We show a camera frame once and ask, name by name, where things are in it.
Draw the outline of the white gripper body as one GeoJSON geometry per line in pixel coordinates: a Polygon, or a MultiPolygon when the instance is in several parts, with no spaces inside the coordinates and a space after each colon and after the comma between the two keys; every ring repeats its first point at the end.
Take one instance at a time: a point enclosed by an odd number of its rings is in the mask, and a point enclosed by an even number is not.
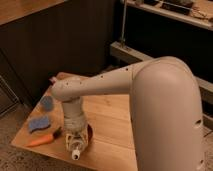
{"type": "Polygon", "coordinates": [[[86,131],[81,132],[67,132],[65,138],[66,149],[69,152],[79,150],[83,152],[88,146],[88,133],[86,131]]]}

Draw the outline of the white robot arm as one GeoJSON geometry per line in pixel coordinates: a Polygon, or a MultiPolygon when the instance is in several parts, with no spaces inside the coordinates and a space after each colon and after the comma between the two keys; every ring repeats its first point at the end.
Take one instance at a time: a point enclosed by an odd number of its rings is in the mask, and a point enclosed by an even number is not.
{"type": "Polygon", "coordinates": [[[52,86],[66,117],[81,96],[128,94],[138,171],[205,171],[202,103],[190,68],[174,57],[131,64],[52,86]]]}

